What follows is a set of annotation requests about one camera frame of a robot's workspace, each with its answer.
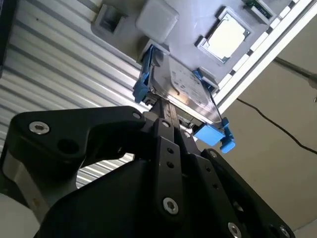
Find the aluminum surface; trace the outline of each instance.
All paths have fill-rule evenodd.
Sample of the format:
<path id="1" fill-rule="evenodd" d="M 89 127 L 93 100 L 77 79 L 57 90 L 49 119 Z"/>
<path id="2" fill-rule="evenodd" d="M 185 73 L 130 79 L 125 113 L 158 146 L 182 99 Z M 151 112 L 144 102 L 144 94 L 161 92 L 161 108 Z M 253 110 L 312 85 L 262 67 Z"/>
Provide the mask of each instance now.
<path id="1" fill-rule="evenodd" d="M 154 50 L 149 86 L 195 118 L 216 125 L 221 118 L 210 93 L 201 81 L 182 64 L 161 51 Z"/>

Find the grey plastic housing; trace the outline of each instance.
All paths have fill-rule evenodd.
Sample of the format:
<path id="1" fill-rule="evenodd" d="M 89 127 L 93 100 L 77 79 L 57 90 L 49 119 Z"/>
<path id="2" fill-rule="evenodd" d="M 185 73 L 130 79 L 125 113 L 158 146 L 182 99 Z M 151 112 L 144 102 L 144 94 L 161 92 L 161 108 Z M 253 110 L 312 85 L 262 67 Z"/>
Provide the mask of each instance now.
<path id="1" fill-rule="evenodd" d="M 135 25 L 146 36 L 162 44 L 175 26 L 178 18 L 178 12 L 164 0 L 148 0 Z"/>

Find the black metal plate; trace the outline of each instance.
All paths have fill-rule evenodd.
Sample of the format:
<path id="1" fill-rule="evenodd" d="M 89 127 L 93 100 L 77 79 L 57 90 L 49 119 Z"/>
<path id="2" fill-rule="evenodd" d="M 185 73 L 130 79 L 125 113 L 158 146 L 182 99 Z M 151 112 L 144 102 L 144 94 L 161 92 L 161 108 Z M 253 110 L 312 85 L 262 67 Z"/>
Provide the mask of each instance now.
<path id="1" fill-rule="evenodd" d="M 18 0 L 0 0 L 0 78 Z"/>

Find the white plastic component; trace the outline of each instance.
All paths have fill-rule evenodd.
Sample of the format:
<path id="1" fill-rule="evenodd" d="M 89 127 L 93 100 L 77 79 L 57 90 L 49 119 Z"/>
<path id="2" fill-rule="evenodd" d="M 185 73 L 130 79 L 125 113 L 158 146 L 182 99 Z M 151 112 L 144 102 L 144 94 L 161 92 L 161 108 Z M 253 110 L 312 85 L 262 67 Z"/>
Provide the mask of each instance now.
<path id="1" fill-rule="evenodd" d="M 245 31 L 235 19 L 223 20 L 208 39 L 208 50 L 220 59 L 230 58 L 244 41 Z"/>
<path id="2" fill-rule="evenodd" d="M 164 0 L 148 0 L 135 25 L 149 38 L 162 44 L 175 26 L 178 17 L 178 12 Z"/>

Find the metal frame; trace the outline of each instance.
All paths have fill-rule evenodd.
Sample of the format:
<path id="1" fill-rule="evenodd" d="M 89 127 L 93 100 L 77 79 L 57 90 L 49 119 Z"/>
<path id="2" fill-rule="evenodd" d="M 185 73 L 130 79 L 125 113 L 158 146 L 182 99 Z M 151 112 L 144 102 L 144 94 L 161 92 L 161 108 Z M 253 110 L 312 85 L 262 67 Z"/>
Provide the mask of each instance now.
<path id="1" fill-rule="evenodd" d="M 316 0 L 299 0 L 286 16 L 283 14 L 283 19 L 215 95 L 221 114 L 317 14 L 316 3 Z"/>

